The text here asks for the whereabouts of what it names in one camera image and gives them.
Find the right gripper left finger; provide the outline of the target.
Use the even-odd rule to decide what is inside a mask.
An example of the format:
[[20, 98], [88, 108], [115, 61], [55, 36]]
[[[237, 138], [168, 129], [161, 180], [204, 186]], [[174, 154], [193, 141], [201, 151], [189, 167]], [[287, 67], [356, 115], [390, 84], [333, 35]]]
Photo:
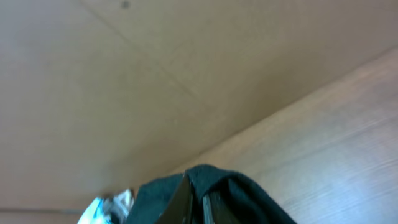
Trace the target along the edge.
[[155, 224], [192, 224], [193, 190], [185, 175]]

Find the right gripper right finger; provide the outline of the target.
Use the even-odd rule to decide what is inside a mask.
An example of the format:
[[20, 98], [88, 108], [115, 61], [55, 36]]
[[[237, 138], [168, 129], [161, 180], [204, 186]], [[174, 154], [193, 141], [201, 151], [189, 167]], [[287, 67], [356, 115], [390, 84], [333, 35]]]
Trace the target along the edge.
[[206, 194], [202, 202], [204, 224], [239, 224], [219, 192]]

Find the black t-shirt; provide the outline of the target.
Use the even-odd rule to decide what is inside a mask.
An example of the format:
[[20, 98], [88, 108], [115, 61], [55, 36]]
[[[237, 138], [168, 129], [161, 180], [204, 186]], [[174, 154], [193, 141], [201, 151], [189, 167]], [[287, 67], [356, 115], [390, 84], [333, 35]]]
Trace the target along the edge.
[[294, 220], [255, 181], [242, 173], [208, 164], [140, 186], [126, 223], [156, 223], [184, 176], [193, 190], [192, 223], [203, 221], [203, 197], [219, 192], [239, 223], [293, 223]]

